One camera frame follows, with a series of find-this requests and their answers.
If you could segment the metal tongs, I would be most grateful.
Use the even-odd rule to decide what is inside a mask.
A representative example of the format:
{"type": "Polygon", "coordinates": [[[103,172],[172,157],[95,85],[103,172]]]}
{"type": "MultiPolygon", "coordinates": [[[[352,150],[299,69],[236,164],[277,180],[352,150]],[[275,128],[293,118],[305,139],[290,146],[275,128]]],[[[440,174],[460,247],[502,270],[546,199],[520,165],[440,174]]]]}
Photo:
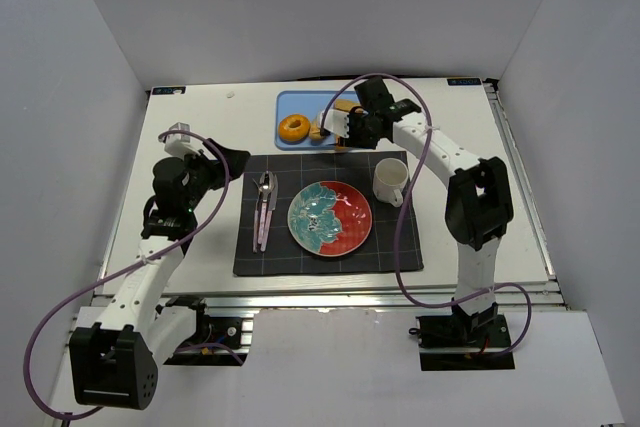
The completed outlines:
{"type": "Polygon", "coordinates": [[[344,137],[340,137],[340,136],[336,136],[335,137],[335,142],[333,144],[333,149],[335,151],[335,146],[345,146],[345,147],[349,147],[351,150],[354,150],[355,147],[351,145],[350,141],[348,138],[344,138],[344,137]]]}

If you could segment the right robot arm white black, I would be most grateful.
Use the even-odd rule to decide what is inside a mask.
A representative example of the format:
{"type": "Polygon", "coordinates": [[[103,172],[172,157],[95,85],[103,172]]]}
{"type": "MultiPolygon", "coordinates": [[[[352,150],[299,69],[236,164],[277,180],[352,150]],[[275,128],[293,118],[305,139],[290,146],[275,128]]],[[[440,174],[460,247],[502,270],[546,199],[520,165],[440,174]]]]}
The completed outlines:
{"type": "Polygon", "coordinates": [[[472,153],[437,129],[420,99],[395,100],[383,77],[362,79],[355,92],[363,111],[347,114],[348,147],[386,139],[414,155],[446,188],[445,225],[458,246],[452,317],[466,337],[494,321],[497,250],[514,217],[508,169],[498,157],[472,153]]]}

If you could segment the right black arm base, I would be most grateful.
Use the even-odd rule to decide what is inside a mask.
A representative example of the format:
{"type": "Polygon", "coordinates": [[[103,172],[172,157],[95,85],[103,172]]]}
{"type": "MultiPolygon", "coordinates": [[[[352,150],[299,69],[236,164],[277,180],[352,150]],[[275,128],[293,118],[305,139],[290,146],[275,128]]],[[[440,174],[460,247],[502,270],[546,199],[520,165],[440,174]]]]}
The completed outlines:
{"type": "Polygon", "coordinates": [[[418,343],[420,367],[423,372],[463,372],[514,370],[506,319],[481,327],[468,339],[455,323],[453,316],[434,315],[416,318],[416,326],[408,334],[418,343]]]}

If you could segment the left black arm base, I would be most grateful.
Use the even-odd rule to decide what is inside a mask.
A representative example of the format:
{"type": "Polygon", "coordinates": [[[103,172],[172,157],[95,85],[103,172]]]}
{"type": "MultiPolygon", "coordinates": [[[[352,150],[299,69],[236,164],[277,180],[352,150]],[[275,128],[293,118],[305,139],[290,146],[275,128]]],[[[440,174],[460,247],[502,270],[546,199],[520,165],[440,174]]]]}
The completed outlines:
{"type": "Polygon", "coordinates": [[[171,297],[166,307],[185,307],[196,314],[196,330],[183,341],[181,352],[165,361],[171,366],[233,366],[239,367],[247,357],[241,353],[241,317],[212,315],[203,298],[195,296],[171,297]]]}

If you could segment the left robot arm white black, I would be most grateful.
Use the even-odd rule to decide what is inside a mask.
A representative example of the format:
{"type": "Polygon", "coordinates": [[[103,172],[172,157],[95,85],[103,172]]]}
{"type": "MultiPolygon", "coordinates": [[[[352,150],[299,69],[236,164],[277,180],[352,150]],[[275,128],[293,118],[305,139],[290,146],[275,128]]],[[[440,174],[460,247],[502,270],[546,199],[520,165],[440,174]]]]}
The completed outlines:
{"type": "Polygon", "coordinates": [[[191,240],[199,232],[195,209],[204,196],[242,176],[249,152],[206,139],[195,148],[185,132],[163,140],[167,157],[153,169],[153,195],[143,210],[135,269],[89,327],[69,341],[74,396],[96,407],[145,409],[159,370],[201,330],[204,305],[197,297],[159,301],[191,240]]]}

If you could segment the long tan bread roll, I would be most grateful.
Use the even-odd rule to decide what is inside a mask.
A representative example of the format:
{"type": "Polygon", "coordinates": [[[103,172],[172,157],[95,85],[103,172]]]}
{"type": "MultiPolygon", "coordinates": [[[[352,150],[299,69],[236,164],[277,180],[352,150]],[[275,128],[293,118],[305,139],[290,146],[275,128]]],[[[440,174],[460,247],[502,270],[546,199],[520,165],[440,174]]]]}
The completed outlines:
{"type": "Polygon", "coordinates": [[[310,123],[309,139],[312,142],[323,141],[328,134],[321,128],[322,113],[318,113],[310,123]]]}

